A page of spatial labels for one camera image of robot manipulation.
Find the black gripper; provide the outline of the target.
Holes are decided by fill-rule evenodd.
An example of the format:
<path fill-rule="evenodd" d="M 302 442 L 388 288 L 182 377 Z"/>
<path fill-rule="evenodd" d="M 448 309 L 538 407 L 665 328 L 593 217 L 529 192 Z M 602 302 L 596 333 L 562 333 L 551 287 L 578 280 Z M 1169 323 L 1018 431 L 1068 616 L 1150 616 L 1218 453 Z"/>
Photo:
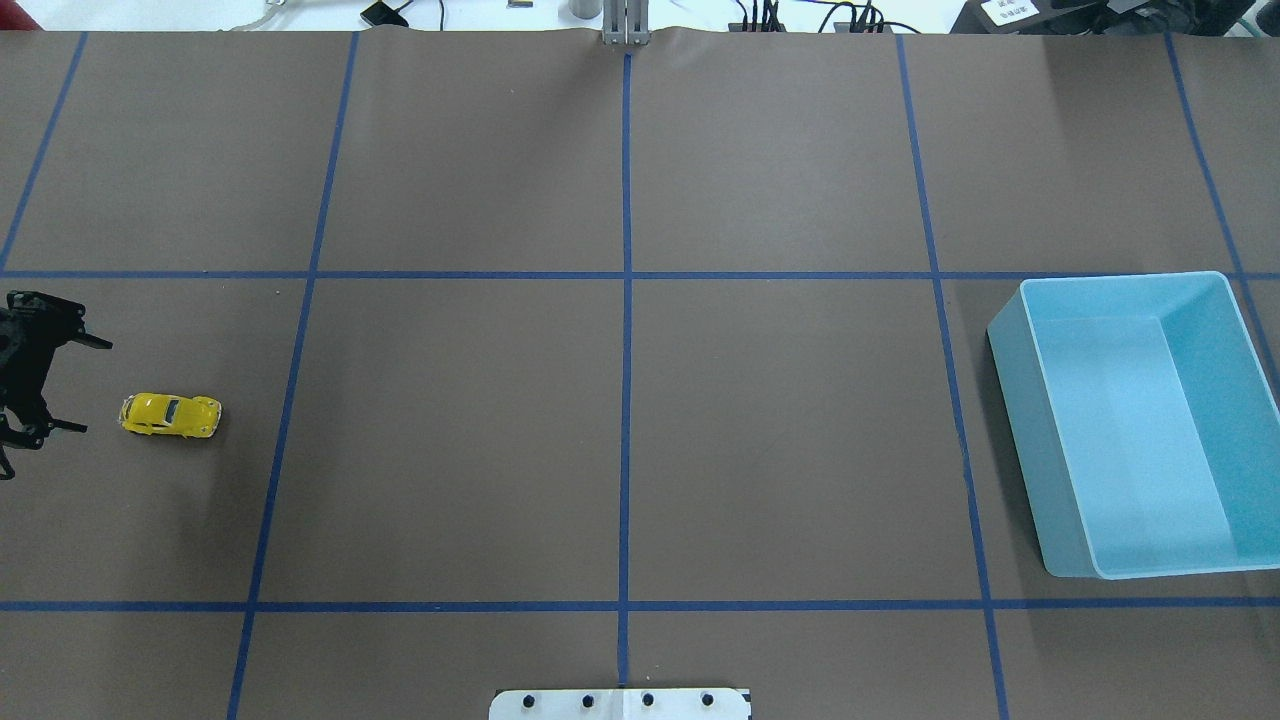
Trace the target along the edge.
<path fill-rule="evenodd" d="M 3 309 L 3 407 L 12 410 L 26 430 L 44 441 L 56 432 L 86 433 L 84 424 L 54 418 L 44 400 L 44 384 L 56 348 L 76 342 L 110 350 L 114 343 L 91 333 L 86 306 L 36 291 L 12 291 Z"/>

